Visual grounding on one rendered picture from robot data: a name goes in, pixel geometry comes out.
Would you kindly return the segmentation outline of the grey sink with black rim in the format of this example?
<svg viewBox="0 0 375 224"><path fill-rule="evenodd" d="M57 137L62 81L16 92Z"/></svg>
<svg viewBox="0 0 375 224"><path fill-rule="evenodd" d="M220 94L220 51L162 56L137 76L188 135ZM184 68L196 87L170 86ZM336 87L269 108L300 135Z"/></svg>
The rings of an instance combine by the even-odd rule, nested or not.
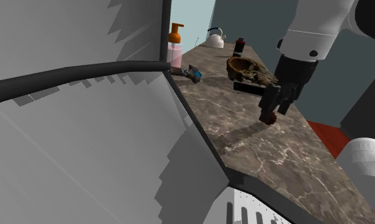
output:
<svg viewBox="0 0 375 224"><path fill-rule="evenodd" d="M0 224L203 224L231 187L166 69L172 0L0 0Z"/></svg>

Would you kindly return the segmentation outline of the black bottle with white band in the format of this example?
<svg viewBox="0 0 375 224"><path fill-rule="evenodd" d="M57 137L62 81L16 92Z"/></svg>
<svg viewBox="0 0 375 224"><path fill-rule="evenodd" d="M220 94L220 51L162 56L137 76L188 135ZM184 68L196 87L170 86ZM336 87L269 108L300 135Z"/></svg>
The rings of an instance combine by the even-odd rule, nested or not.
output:
<svg viewBox="0 0 375 224"><path fill-rule="evenodd" d="M245 44L246 44L246 42L244 41L243 38L238 38L236 40L236 44L234 45L234 51L233 51L232 56L233 57L241 57Z"/></svg>

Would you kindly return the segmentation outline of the red robot stand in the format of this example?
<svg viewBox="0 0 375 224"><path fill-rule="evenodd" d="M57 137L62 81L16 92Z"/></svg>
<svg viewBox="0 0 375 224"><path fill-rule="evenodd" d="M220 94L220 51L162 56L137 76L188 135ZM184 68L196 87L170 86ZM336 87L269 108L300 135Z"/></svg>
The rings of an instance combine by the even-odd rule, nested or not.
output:
<svg viewBox="0 0 375 224"><path fill-rule="evenodd" d="M309 122L338 165L375 212L375 139L348 139L336 127Z"/></svg>

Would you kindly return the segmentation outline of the grey and blue toy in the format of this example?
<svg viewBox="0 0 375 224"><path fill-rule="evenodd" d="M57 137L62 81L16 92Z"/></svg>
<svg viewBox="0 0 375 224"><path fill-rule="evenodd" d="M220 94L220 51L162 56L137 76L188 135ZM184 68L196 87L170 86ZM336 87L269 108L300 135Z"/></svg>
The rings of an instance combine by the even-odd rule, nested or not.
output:
<svg viewBox="0 0 375 224"><path fill-rule="evenodd" d="M170 72L170 75L186 77L190 79L193 83L200 82L202 78L202 73L198 70L198 68L192 65L189 65L188 69L183 69L179 67L171 67L169 72Z"/></svg>

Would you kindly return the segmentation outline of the white slotted panel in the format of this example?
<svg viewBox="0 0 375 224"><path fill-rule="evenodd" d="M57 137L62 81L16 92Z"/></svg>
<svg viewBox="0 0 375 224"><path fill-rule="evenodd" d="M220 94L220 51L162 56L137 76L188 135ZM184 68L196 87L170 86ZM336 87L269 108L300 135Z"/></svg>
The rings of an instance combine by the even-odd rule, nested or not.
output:
<svg viewBox="0 0 375 224"><path fill-rule="evenodd" d="M227 187L214 201L203 224L291 224L249 193Z"/></svg>

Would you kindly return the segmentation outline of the white kettle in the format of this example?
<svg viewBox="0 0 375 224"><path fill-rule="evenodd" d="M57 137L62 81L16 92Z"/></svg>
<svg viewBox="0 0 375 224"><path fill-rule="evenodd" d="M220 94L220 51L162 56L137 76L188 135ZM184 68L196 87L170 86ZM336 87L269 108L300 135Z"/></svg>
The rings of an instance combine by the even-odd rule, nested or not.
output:
<svg viewBox="0 0 375 224"><path fill-rule="evenodd" d="M220 34L211 34L210 32L212 30L219 30ZM223 31L219 27L212 27L207 30L209 36L204 42L204 45L209 48L217 48L222 49L224 47L224 38L226 38L226 35L223 34Z"/></svg>

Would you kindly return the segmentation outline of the black flat bar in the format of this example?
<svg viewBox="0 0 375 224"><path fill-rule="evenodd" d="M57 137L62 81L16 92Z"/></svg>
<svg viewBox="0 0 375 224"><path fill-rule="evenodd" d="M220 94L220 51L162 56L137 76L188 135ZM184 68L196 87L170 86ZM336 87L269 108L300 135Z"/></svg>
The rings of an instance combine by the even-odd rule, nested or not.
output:
<svg viewBox="0 0 375 224"><path fill-rule="evenodd" d="M241 82L238 82L238 81L234 82L233 89L237 90L237 91L240 91L240 92L245 92L245 93L259 95L259 96L263 96L263 94L266 90L266 88L263 88L263 87L258 87L258 86L255 86L255 85L249 85L249 84L241 83Z"/></svg>

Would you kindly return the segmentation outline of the small dark red object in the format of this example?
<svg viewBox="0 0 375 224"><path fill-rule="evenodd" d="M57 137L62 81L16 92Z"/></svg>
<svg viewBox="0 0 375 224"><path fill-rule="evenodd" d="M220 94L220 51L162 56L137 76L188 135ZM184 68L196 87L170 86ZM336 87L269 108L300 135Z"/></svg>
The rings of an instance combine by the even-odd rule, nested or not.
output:
<svg viewBox="0 0 375 224"><path fill-rule="evenodd" d="M272 112L269 115L269 117L265 119L264 123L266 125L272 125L272 124L274 124L276 122L276 120L277 120L277 116L276 116L276 114L274 112Z"/></svg>

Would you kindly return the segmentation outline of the pink soap dispenser orange pump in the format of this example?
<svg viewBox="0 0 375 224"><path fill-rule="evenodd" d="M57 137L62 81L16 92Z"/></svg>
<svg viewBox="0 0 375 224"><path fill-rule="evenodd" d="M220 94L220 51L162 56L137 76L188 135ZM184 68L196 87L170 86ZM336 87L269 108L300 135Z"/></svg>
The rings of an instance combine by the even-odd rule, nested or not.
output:
<svg viewBox="0 0 375 224"><path fill-rule="evenodd" d="M183 55L181 36L178 33L178 29L183 26L183 24L172 23L171 32L168 34L167 61L173 67L177 68L181 67L181 58Z"/></svg>

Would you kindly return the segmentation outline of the brown carved bowl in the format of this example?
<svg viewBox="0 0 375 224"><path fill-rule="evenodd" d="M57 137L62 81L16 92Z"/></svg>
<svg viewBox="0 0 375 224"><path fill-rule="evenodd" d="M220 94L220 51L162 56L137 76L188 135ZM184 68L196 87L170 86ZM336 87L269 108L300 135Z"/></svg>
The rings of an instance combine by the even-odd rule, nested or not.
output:
<svg viewBox="0 0 375 224"><path fill-rule="evenodd" d="M226 70L231 81L243 82L248 80L254 84L275 85L278 79L261 63L245 58L231 57L227 59Z"/></svg>

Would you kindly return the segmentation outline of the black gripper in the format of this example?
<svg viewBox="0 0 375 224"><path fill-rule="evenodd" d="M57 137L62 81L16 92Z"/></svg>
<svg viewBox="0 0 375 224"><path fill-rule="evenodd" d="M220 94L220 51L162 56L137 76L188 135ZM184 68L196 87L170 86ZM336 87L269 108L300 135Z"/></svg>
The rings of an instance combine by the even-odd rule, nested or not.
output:
<svg viewBox="0 0 375 224"><path fill-rule="evenodd" d="M295 84L296 87L292 88L287 97L281 102L278 112L286 115L290 105L299 98L303 87L311 79L319 61L314 62L295 60L286 57L284 54L279 58L278 65L274 72L275 77L278 79L278 84ZM281 86L271 85L268 86L258 104L261 108L259 120L264 122L269 115L274 112L276 106L279 104L281 95Z"/></svg>

